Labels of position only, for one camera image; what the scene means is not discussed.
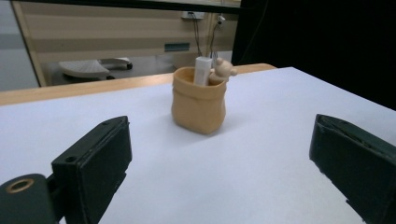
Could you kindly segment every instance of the beige pot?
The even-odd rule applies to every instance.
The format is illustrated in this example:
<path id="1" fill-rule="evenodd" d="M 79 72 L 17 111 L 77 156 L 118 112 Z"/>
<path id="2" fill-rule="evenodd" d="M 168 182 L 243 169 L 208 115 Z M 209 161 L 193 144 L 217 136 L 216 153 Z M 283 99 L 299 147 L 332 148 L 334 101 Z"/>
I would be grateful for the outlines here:
<path id="1" fill-rule="evenodd" d="M 193 85 L 194 68 L 176 70 L 173 80 L 172 116 L 176 124 L 198 133 L 213 133 L 225 118 L 226 82 Z"/>

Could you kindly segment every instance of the wooden table edge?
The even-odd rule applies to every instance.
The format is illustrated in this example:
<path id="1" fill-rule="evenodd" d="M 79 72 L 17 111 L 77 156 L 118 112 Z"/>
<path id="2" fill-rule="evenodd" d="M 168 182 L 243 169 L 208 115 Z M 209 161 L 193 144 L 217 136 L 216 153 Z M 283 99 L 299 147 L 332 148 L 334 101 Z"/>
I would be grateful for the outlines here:
<path id="1" fill-rule="evenodd" d="M 239 65 L 235 68 L 238 70 L 238 74 L 275 69 L 275 67 L 267 63 Z M 172 83 L 172 81 L 173 73 L 169 73 L 144 77 L 127 77 L 106 81 L 51 86 L 27 90 L 2 91 L 0 92 L 0 105 L 14 105 L 33 101 L 94 94 L 105 91 L 119 91 L 131 88 L 140 88 Z"/>

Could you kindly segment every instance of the paper bag-shaped pot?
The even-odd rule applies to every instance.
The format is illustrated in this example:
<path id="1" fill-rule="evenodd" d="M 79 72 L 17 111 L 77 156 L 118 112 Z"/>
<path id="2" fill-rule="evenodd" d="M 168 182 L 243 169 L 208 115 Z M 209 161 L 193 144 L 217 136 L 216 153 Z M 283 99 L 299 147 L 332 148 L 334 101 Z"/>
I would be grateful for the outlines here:
<path id="1" fill-rule="evenodd" d="M 225 118 L 226 82 L 193 84 L 194 68 L 176 70 L 173 81 L 172 116 L 176 124 L 198 133 L 213 133 Z"/>

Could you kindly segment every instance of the small bear figure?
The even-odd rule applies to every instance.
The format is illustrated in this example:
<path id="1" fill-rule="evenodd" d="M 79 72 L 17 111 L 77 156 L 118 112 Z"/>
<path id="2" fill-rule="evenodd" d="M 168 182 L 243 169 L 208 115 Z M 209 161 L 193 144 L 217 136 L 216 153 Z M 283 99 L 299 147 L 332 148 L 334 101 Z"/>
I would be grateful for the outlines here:
<path id="1" fill-rule="evenodd" d="M 230 76 L 236 76 L 238 74 L 238 71 L 233 68 L 233 65 L 222 59 L 222 58 L 217 58 L 216 59 L 216 67 L 215 69 L 211 70 L 211 73 L 209 75 L 209 81 L 211 83 L 221 83 L 223 81 L 228 81 Z"/>

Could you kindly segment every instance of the screw hole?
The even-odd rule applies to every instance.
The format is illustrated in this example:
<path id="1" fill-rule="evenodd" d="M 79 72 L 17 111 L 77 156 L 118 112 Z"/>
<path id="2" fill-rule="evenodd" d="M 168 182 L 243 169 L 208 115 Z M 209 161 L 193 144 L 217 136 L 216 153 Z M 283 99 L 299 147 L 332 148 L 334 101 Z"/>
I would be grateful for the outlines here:
<path id="1" fill-rule="evenodd" d="M 7 192 L 8 193 L 18 193 L 23 190 L 29 189 L 30 186 L 33 185 L 35 181 L 33 179 L 21 179 L 18 181 L 15 181 L 14 183 L 8 185 L 7 187 Z"/>
<path id="2" fill-rule="evenodd" d="M 72 161 L 75 161 L 77 158 L 76 157 L 67 157 L 66 158 L 66 162 L 72 162 Z"/>

